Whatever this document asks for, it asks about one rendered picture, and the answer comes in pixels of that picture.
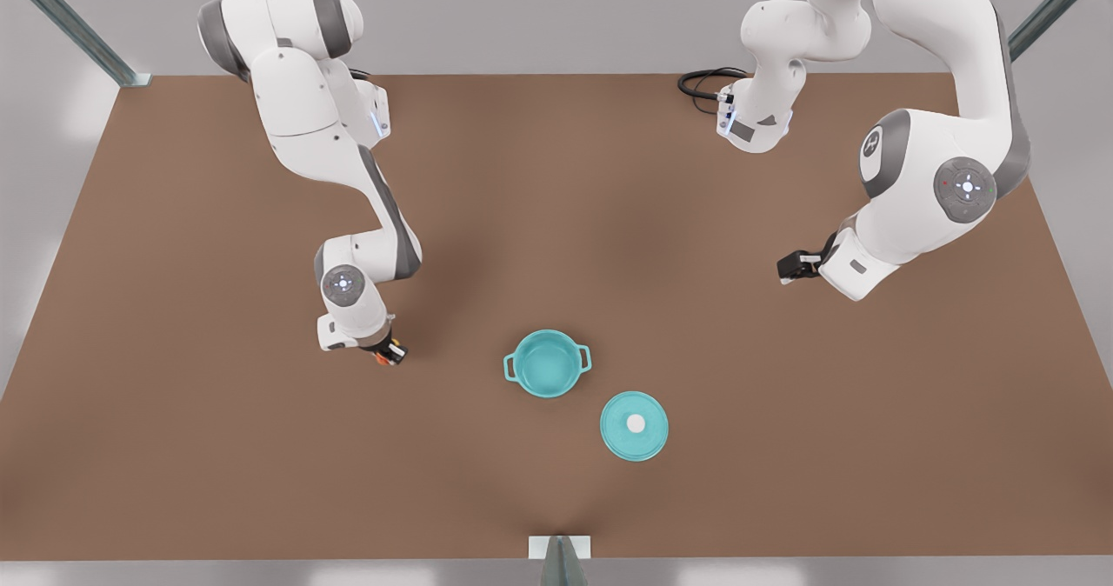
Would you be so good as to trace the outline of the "silver frame post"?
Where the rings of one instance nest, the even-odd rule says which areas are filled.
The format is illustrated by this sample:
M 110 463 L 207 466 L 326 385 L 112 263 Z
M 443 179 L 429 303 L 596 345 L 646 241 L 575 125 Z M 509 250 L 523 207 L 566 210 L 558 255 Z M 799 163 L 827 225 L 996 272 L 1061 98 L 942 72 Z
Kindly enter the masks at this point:
M 127 64 L 66 0 L 31 0 L 31 2 L 116 85 L 122 88 L 142 88 L 151 83 L 152 75 L 132 70 L 132 67 Z
M 1009 61 L 1016 62 L 1021 54 L 1024 54 L 1030 47 L 1037 42 L 1042 34 L 1048 30 L 1056 21 L 1068 11 L 1068 8 L 1078 0 L 1042 0 L 1042 2 L 1030 12 L 1020 26 L 1009 34 Z
M 529 559 L 543 562 L 540 586 L 589 586 L 581 562 L 590 558 L 590 536 L 529 537 Z

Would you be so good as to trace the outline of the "teal lid with white knob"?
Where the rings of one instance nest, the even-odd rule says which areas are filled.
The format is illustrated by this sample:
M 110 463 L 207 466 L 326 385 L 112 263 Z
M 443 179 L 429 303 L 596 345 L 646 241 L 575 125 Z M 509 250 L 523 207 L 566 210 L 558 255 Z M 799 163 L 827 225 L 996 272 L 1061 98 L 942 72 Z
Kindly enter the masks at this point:
M 648 393 L 617 393 L 601 413 L 602 440 L 626 461 L 648 461 L 660 454 L 669 431 L 663 406 Z

